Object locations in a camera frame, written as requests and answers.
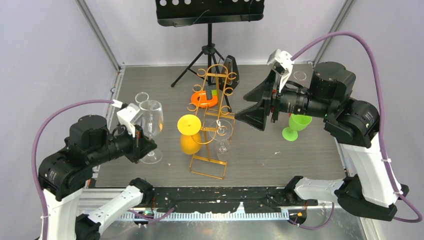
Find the music stand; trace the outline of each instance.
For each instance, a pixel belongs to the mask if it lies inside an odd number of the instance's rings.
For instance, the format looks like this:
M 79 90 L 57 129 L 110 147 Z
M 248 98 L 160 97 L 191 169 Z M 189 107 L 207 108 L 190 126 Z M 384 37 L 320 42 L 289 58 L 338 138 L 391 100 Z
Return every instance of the music stand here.
M 218 64 L 215 54 L 223 61 L 224 57 L 212 43 L 212 24 L 226 22 L 259 21 L 264 17 L 265 0 L 155 0 L 157 22 L 164 27 L 184 27 L 194 24 L 207 24 L 207 45 L 201 47 L 200 53 L 185 68 L 181 75 L 171 84 L 175 84 L 187 71 L 197 73 L 191 69 L 196 61 L 204 54 L 207 55 L 207 67 Z M 212 78 L 208 77 L 207 84 L 212 85 Z

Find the black tripod stand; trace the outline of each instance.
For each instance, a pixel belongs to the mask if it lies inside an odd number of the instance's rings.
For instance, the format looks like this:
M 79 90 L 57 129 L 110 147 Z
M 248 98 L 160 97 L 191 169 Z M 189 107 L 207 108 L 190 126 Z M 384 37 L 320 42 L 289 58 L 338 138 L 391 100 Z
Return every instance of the black tripod stand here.
M 190 71 L 190 72 L 194 73 L 196 76 L 198 76 L 197 72 L 195 72 L 191 67 L 197 62 L 197 60 L 203 54 L 207 55 L 207 67 L 208 68 L 210 66 L 212 66 L 212 60 L 213 60 L 213 64 L 218 64 L 217 58 L 215 57 L 215 54 L 217 54 L 222 61 L 225 61 L 224 57 L 215 48 L 215 44 L 212 43 L 212 23 L 207 24 L 207 45 L 201 47 L 200 53 L 184 69 L 184 71 L 181 73 L 181 75 L 171 84 L 171 87 L 175 87 L 175 84 L 178 83 L 178 81 L 184 76 L 184 74 L 187 73 L 187 71 Z M 215 66 L 215 72 L 218 73 L 218 74 L 220 73 L 220 69 L 219 69 L 218 66 Z M 207 84 L 208 85 L 215 85 L 216 83 L 212 83 L 212 77 L 208 76 L 207 77 Z M 229 107 L 228 111 L 231 113 L 231 107 L 230 107 L 230 102 L 228 101 L 228 97 L 225 94 L 224 94 L 224 97 L 225 97 L 225 102 L 226 102 L 227 106 Z

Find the green goblet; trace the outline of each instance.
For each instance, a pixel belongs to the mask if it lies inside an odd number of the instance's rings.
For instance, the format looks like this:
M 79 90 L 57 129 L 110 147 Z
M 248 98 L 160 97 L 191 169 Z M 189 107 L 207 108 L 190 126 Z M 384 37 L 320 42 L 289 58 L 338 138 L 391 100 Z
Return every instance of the green goblet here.
M 298 139 L 298 132 L 304 130 L 312 122 L 311 116 L 291 114 L 288 119 L 288 126 L 282 130 L 282 137 L 287 141 Z

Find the metal frame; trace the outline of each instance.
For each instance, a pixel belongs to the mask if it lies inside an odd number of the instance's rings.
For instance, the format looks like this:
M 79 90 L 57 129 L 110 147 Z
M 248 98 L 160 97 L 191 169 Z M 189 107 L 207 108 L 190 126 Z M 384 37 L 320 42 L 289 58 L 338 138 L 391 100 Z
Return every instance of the metal frame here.
M 78 4 L 79 9 L 81 10 L 82 14 L 84 15 L 85 19 L 87 20 L 88 24 L 90 25 L 91 29 L 93 30 L 93 33 L 95 37 L 97 38 L 98 42 L 100 43 L 101 47 L 103 48 L 104 52 L 106 53 L 107 57 L 109 58 L 110 62 L 112 63 L 113 67 L 119 71 L 121 69 L 120 64 L 118 63 L 117 58 L 115 57 L 114 53 L 112 52 L 111 48 L 108 45 L 108 42 L 106 41 L 105 36 L 103 35 L 102 31 L 100 30 L 99 25 L 97 24 L 92 12 L 89 9 L 89 6 L 87 5 L 85 0 L 75 0 L 76 4 Z
M 346 17 L 348 16 L 352 6 L 356 0 L 345 0 L 343 3 L 343 6 L 341 7 L 340 11 L 338 12 L 337 17 L 334 20 L 334 23 L 332 24 L 330 30 L 328 33 L 337 32 L 340 27 L 342 26 L 343 22 L 345 21 Z M 313 67 L 315 67 L 323 58 L 324 54 L 326 53 L 327 49 L 329 48 L 329 45 L 332 41 L 332 37 L 327 38 L 324 40 L 324 43 L 322 44 L 321 48 L 319 49 L 318 53 L 316 54 L 315 59 L 313 60 Z

